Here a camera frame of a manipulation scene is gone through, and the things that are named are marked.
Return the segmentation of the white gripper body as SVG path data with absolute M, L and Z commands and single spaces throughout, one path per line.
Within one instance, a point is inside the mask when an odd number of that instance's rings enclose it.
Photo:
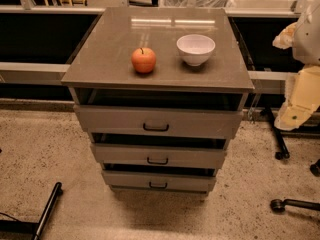
M 289 118 L 310 117 L 320 106 L 320 67 L 304 66 L 294 76 L 287 97 Z

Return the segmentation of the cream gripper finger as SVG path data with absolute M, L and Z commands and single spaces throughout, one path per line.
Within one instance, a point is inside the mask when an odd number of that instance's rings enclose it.
M 272 45 L 279 49 L 288 49 L 293 46 L 296 22 L 284 28 L 273 40 Z
M 292 131 L 299 128 L 309 118 L 310 113 L 308 111 L 283 104 L 278 111 L 274 126 L 280 130 Z

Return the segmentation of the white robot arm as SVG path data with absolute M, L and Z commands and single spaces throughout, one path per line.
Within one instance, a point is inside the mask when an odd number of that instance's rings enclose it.
M 304 64 L 285 87 L 285 101 L 275 127 L 291 131 L 304 124 L 320 107 L 320 0 L 314 0 L 297 22 L 284 28 L 273 40 L 279 49 L 292 48 L 293 58 Z

